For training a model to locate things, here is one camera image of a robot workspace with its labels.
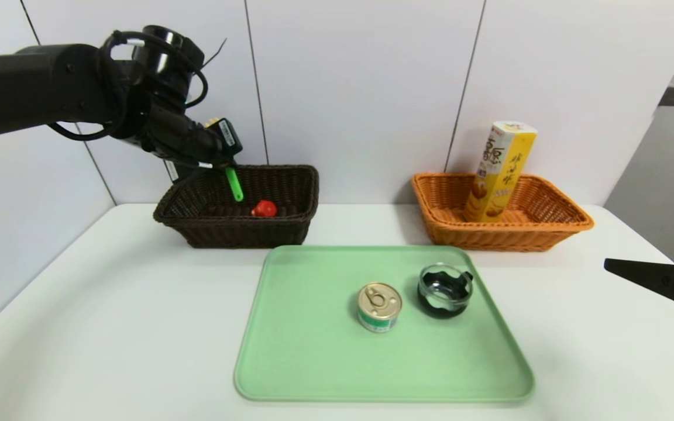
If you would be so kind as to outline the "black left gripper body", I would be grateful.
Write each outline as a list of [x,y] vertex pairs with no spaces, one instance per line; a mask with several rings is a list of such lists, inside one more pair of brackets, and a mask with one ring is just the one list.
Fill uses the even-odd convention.
[[222,160],[235,159],[243,151],[235,128],[227,118],[211,120],[209,125],[192,121],[191,163],[216,165]]

